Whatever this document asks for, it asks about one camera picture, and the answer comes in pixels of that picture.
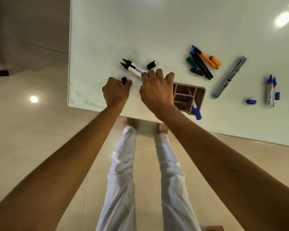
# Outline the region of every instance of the forearm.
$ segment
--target forearm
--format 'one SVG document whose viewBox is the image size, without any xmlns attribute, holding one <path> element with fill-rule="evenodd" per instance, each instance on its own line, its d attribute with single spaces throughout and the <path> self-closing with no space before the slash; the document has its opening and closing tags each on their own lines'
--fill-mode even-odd
<svg viewBox="0 0 289 231">
<path fill-rule="evenodd" d="M 289 188 L 222 143 L 180 111 L 161 120 L 184 147 L 206 181 L 246 230 L 289 226 Z"/>
<path fill-rule="evenodd" d="M 108 107 L 0 202 L 0 230 L 55 230 L 122 111 Z"/>
</svg>

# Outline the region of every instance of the tiled floor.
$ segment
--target tiled floor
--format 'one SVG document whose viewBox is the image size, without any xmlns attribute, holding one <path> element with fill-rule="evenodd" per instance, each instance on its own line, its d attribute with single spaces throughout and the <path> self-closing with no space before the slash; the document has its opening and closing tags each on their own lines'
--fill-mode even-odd
<svg viewBox="0 0 289 231">
<path fill-rule="evenodd" d="M 0 200 L 96 116 L 67 106 L 68 11 L 69 0 L 0 0 L 0 69 L 11 72 L 0 77 Z M 37 103 L 30 102 L 33 95 Z M 136 142 L 134 181 L 141 231 L 162 230 L 154 128 L 140 122 Z M 117 121 L 57 230 L 95 230 L 122 132 Z M 289 147 L 214 135 L 289 186 Z M 171 134 L 170 143 L 186 174 L 199 222 L 243 230 Z"/>
</svg>

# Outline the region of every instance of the left hand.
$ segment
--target left hand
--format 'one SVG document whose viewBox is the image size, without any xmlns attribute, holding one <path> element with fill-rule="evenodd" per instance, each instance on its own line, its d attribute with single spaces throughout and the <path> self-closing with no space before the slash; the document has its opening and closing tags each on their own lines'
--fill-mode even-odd
<svg viewBox="0 0 289 231">
<path fill-rule="evenodd" d="M 122 81 L 110 77 L 102 88 L 107 107 L 119 105 L 120 108 L 123 108 L 127 102 L 132 84 L 133 82 L 129 80 L 123 85 Z"/>
</svg>

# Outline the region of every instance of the white table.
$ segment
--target white table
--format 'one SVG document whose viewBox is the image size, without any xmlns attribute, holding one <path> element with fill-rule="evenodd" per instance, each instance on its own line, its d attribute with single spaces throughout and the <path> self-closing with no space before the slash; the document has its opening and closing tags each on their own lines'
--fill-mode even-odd
<svg viewBox="0 0 289 231">
<path fill-rule="evenodd" d="M 202 120 L 186 116 L 207 131 L 289 146 L 289 22 L 278 26 L 287 17 L 289 0 L 71 0 L 68 105 L 102 111 L 108 77 L 127 76 L 133 86 L 121 115 L 158 122 L 140 100 L 141 80 L 120 65 L 156 60 L 175 82 L 206 88 Z M 222 62 L 208 66 L 212 80 L 189 72 L 191 44 Z M 241 56 L 247 62 L 213 99 Z M 275 108 L 265 104 L 270 74 L 281 94 Z"/>
</svg>

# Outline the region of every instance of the right hand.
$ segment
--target right hand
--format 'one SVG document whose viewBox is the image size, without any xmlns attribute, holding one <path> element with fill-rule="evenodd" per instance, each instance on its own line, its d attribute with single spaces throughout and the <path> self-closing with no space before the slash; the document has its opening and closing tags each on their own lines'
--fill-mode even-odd
<svg viewBox="0 0 289 231">
<path fill-rule="evenodd" d="M 175 108 L 173 104 L 174 73 L 170 72 L 164 78 L 163 71 L 157 69 L 141 74 L 143 85 L 140 88 L 142 102 L 154 115 L 161 120 L 167 115 L 169 109 Z"/>
</svg>

